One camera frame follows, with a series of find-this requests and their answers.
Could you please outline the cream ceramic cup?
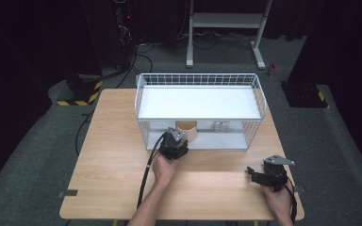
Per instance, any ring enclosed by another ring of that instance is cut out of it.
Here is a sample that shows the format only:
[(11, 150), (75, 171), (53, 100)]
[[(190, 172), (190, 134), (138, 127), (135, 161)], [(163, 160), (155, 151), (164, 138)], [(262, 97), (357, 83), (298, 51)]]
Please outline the cream ceramic cup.
[(176, 129), (184, 133), (184, 139), (192, 142), (197, 138), (197, 121), (177, 121)]

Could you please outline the white wire shelf rack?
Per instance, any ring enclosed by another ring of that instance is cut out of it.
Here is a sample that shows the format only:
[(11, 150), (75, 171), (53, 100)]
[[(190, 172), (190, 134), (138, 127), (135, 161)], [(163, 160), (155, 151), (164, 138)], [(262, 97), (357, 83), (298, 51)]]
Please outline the white wire shelf rack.
[[(151, 150), (177, 121), (197, 121), (193, 150), (247, 150), (267, 111), (254, 73), (142, 73), (135, 112), (145, 148)], [(229, 121), (226, 133), (215, 121)]]

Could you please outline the person's left hand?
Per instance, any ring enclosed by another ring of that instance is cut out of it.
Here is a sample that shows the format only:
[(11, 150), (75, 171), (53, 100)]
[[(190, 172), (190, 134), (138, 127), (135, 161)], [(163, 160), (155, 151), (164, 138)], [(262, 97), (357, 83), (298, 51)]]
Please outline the person's left hand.
[(179, 160), (169, 160), (159, 153), (153, 163), (153, 171), (155, 174), (155, 186), (166, 188), (173, 179)]

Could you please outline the person's right hand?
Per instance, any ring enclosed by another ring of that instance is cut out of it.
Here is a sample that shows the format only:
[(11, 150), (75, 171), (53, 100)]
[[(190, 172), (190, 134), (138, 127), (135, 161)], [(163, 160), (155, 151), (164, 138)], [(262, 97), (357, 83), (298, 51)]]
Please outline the person's right hand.
[(269, 186), (262, 186), (261, 188), (264, 191), (267, 204), (276, 221), (278, 219), (291, 219), (292, 200), (289, 194), (290, 190), (292, 190), (291, 183), (285, 184), (278, 192), (274, 192)]

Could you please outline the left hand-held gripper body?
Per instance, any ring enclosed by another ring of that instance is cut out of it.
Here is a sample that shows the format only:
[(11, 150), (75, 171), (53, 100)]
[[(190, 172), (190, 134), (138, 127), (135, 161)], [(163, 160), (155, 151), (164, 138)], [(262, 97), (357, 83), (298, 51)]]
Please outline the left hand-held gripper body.
[(169, 160), (182, 157), (180, 155), (180, 146), (185, 142), (183, 137), (183, 132), (169, 127), (163, 134), (159, 152)]

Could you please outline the white metal stand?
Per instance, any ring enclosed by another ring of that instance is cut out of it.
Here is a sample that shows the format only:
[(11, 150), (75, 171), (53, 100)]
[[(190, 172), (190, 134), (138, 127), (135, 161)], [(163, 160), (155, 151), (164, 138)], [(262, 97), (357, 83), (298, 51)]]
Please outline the white metal stand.
[(189, 33), (186, 54), (186, 66), (193, 67), (193, 29), (194, 28), (244, 28), (256, 29), (255, 40), (251, 41), (251, 48), (255, 57), (257, 68), (265, 70), (267, 68), (259, 50), (264, 28), (266, 26), (272, 0), (266, 0), (262, 13), (211, 13), (195, 12), (194, 0), (189, 0)]

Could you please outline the dark equipment rack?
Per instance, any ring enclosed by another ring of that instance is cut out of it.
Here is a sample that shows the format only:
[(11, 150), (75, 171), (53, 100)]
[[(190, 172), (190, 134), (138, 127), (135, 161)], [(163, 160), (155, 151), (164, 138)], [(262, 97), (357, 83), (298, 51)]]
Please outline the dark equipment rack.
[(110, 0), (117, 26), (120, 43), (120, 65), (118, 70), (124, 70), (130, 64), (131, 56), (135, 52), (135, 28), (131, 0)]

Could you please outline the black yellow striped stand base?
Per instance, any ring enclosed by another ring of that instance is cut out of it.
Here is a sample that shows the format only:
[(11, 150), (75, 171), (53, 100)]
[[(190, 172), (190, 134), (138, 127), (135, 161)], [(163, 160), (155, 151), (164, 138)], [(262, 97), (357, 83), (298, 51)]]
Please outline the black yellow striped stand base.
[(75, 75), (65, 80), (66, 86), (57, 97), (57, 104), (68, 105), (92, 105), (97, 96), (103, 81), (98, 78)]
[(289, 82), (281, 82), (280, 85), (290, 107), (329, 107), (323, 93), (316, 86), (304, 87)]

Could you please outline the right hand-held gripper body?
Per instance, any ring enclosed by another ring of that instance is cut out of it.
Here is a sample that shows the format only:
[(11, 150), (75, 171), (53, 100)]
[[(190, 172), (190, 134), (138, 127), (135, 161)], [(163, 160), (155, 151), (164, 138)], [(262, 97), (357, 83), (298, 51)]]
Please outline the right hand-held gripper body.
[(275, 154), (265, 158), (263, 163), (263, 169), (270, 180), (272, 190), (274, 192), (280, 191), (282, 186), (288, 181), (287, 172), (284, 166), (294, 166), (295, 162), (293, 160), (286, 159), (281, 155)]

